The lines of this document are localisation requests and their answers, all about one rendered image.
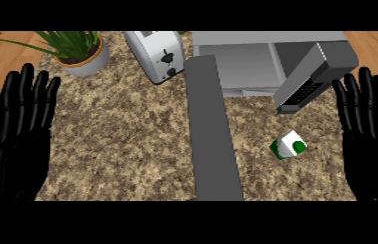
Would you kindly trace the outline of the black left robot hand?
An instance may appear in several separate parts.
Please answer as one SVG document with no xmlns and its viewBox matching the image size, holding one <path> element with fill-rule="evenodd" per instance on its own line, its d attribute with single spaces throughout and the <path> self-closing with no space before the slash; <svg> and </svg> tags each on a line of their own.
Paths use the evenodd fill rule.
<svg viewBox="0 0 378 244">
<path fill-rule="evenodd" d="M 0 203 L 35 201 L 51 164 L 52 121 L 61 78 L 35 65 L 11 71 L 0 90 Z"/>
</svg>

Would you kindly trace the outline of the white and green milk carton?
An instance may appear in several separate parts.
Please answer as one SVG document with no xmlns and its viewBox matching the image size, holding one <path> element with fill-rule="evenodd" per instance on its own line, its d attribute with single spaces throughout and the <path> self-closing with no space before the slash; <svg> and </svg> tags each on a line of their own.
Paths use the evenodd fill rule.
<svg viewBox="0 0 378 244">
<path fill-rule="evenodd" d="M 299 133 L 292 130 L 271 144 L 271 150 L 280 160 L 296 157 L 308 150 L 308 144 Z"/>
</svg>

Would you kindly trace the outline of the dark grey microwave door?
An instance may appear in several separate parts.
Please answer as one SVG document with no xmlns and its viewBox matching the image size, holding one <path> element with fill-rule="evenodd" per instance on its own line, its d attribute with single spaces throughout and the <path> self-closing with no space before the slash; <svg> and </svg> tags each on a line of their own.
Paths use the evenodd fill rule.
<svg viewBox="0 0 378 244">
<path fill-rule="evenodd" d="M 243 187 L 213 55 L 185 62 L 199 201 L 243 201 Z"/>
</svg>

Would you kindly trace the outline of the silver toaster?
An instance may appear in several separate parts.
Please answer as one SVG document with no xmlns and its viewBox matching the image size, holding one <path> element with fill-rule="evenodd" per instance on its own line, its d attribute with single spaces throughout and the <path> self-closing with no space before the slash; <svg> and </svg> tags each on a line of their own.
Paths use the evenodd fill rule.
<svg viewBox="0 0 378 244">
<path fill-rule="evenodd" d="M 125 31 L 126 42 L 151 82 L 160 85 L 184 71 L 185 52 L 178 31 Z"/>
</svg>

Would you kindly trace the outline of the green potted plant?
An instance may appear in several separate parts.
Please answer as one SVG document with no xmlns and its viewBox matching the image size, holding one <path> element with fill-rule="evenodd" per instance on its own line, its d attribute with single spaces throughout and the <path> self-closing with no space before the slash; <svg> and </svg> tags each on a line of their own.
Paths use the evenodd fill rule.
<svg viewBox="0 0 378 244">
<path fill-rule="evenodd" d="M 0 41 L 51 54 L 64 70 L 78 77 L 95 75 L 104 69 L 110 48 L 98 31 L 38 31 L 36 34 L 52 50 L 8 39 L 0 38 Z"/>
</svg>

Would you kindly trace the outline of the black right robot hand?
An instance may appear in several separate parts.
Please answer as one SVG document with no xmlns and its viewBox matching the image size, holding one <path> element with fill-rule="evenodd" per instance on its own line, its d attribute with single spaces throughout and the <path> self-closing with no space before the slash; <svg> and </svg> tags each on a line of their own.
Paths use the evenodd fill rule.
<svg viewBox="0 0 378 244">
<path fill-rule="evenodd" d="M 360 68 L 345 81 L 334 80 L 343 129 L 346 179 L 360 201 L 378 201 L 378 75 Z"/>
</svg>

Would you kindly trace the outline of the grey microwave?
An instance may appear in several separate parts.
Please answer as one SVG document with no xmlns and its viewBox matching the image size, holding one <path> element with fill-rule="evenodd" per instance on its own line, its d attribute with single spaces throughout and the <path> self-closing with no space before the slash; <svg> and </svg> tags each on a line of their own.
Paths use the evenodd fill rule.
<svg viewBox="0 0 378 244">
<path fill-rule="evenodd" d="M 216 57 L 227 97 L 271 96 L 295 114 L 360 65 L 340 31 L 196 31 L 194 54 Z"/>
</svg>

